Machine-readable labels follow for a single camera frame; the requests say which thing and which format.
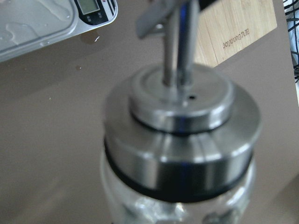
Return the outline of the glass sauce bottle steel spout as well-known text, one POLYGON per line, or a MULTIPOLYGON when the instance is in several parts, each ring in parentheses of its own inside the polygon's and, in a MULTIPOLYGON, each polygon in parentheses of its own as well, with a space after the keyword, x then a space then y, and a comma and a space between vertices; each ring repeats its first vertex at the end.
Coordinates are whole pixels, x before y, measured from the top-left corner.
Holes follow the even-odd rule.
POLYGON ((211 0, 156 0, 138 18, 163 26, 164 62, 107 97, 101 178, 114 224, 238 224, 256 179, 261 116, 229 77, 193 61, 211 0))

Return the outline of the wooden cutting board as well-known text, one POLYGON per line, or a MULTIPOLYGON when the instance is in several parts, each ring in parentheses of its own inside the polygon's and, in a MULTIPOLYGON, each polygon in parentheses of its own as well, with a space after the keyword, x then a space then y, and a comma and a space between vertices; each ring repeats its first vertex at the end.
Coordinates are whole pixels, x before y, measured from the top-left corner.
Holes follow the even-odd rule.
POLYGON ((271 0, 218 0, 199 14, 194 61, 215 67, 276 27, 271 0))

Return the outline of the grey digital kitchen scale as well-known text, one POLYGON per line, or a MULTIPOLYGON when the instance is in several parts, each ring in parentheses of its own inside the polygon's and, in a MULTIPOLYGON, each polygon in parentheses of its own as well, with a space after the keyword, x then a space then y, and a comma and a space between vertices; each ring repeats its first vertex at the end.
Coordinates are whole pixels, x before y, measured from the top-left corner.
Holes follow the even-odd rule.
POLYGON ((2 0, 1 62, 112 23, 115 0, 2 0))

